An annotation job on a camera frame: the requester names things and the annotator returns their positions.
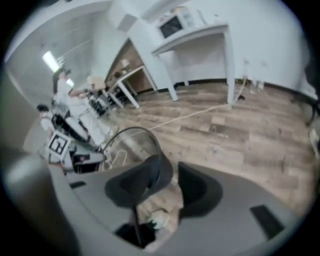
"ceiling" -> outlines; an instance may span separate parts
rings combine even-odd
[[[95,22],[103,11],[71,19],[52,18],[33,31],[14,51],[6,67],[29,102],[49,104],[53,95],[53,72],[42,60],[47,51],[63,57],[75,87],[90,75]]]

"ceiling light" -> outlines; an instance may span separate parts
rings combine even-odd
[[[60,68],[58,62],[56,61],[55,57],[52,55],[51,51],[48,50],[42,56],[42,59],[53,72],[56,72]]]
[[[71,87],[73,87],[75,85],[75,83],[70,78],[66,81],[66,83],[68,85],[70,85]]]

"desk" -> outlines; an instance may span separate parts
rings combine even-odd
[[[113,90],[116,87],[119,87],[121,89],[121,91],[123,91],[123,93],[127,96],[127,98],[129,99],[129,101],[138,109],[140,108],[140,105],[138,104],[138,102],[135,100],[134,97],[132,97],[131,93],[129,92],[129,90],[134,94],[137,95],[137,92],[132,88],[132,86],[130,85],[130,83],[128,81],[126,81],[126,84],[129,88],[129,90],[127,89],[127,87],[124,85],[124,80],[126,80],[127,78],[129,78],[130,76],[132,76],[134,73],[138,72],[142,70],[143,73],[145,74],[146,78],[148,79],[150,85],[152,86],[153,90],[157,90],[153,80],[151,79],[147,69],[145,68],[144,65],[137,67],[136,69],[130,71],[127,74],[124,74],[123,76],[119,77],[115,84],[108,90],[106,91],[105,89],[102,90],[102,93],[104,96],[108,97],[110,96],[111,99],[113,99],[113,101],[120,107],[120,108],[124,108],[124,105],[117,99],[117,97],[114,95]]]
[[[225,51],[225,62],[226,62],[226,82],[228,84],[228,104],[232,104],[235,93],[235,61],[234,52],[231,41],[231,35],[229,32],[229,25],[227,23],[215,23],[210,25],[205,25],[202,27],[195,27],[190,29],[185,29],[181,32],[177,32],[170,37],[166,38],[163,43],[158,45],[151,52],[154,56],[158,57],[160,54],[174,51],[179,47],[179,45],[186,43],[194,39],[200,39],[209,35],[223,34],[224,36],[224,51]],[[185,79],[184,84],[189,85],[187,79]],[[170,95],[174,101],[177,100],[177,94],[173,86],[169,88]]]

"microwave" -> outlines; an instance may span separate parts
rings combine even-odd
[[[174,12],[165,14],[158,22],[158,30],[163,38],[173,34],[204,25],[205,21],[199,10],[187,7],[176,8]]]

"person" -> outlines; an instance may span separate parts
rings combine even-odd
[[[103,129],[98,123],[97,118],[90,112],[90,108],[84,103],[83,99],[88,96],[87,90],[73,89],[68,83],[68,72],[61,68],[54,76],[53,90],[56,91],[56,98],[65,103],[70,110],[70,114],[78,118],[87,129],[94,144],[104,150],[106,147],[106,135],[112,135],[110,127],[104,125]]]
[[[49,143],[52,135],[55,132],[55,127],[52,123],[53,114],[50,112],[49,107],[45,104],[39,104],[36,106],[36,110],[39,112],[41,126],[47,133],[46,143]],[[45,152],[44,158],[49,164],[56,165],[63,170],[63,167],[60,164],[60,159],[54,155],[51,155],[48,151]]]

